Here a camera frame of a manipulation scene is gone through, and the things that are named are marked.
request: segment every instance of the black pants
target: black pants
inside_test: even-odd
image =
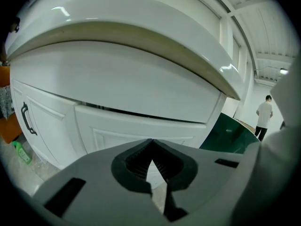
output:
[[[267,128],[262,128],[262,127],[256,126],[255,136],[258,136],[258,134],[260,132],[260,135],[259,135],[258,139],[260,141],[262,141],[263,138],[264,138],[265,133],[267,133],[267,130],[268,130]]]

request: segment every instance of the green glass panel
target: green glass panel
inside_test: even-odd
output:
[[[235,119],[221,113],[201,149],[243,154],[256,136]]]

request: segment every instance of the black slot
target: black slot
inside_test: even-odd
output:
[[[236,161],[228,161],[228,160],[225,160],[225,159],[217,159],[215,161],[215,163],[217,164],[221,164],[223,166],[227,166],[227,167],[231,167],[231,168],[236,168],[239,164],[239,162],[236,162]]]
[[[45,205],[53,214],[61,217],[86,182],[79,178],[72,178]]]
[[[148,115],[148,114],[140,114],[140,113],[135,113],[135,112],[130,112],[130,111],[123,111],[123,110],[114,109],[114,108],[110,108],[110,107],[104,107],[101,105],[95,105],[95,104],[91,104],[91,103],[86,103],[85,105],[92,107],[92,108],[102,109],[105,111],[112,111],[112,112],[116,112],[116,113],[134,115],[134,116],[145,117],[145,118],[153,118],[153,119],[165,120],[165,121],[178,121],[178,122],[203,124],[203,123],[197,122],[197,121],[185,121],[185,120],[178,120],[178,119],[172,119],[172,118],[166,118],[166,117],[160,117],[160,116],[154,116],[154,115]]]

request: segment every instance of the ceiling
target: ceiling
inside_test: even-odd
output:
[[[274,0],[221,0],[235,17],[250,44],[256,77],[277,82],[300,48],[299,37]]]

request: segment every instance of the orange object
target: orange object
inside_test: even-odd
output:
[[[17,136],[22,133],[16,113],[13,113],[6,120],[4,117],[0,119],[0,136],[9,144]]]
[[[9,72],[9,66],[0,66],[0,87],[4,87],[10,84]]]
[[[0,87],[10,84],[9,82],[9,66],[0,66]],[[8,144],[22,133],[16,113],[13,113],[6,120],[4,117],[0,119],[0,136]]]

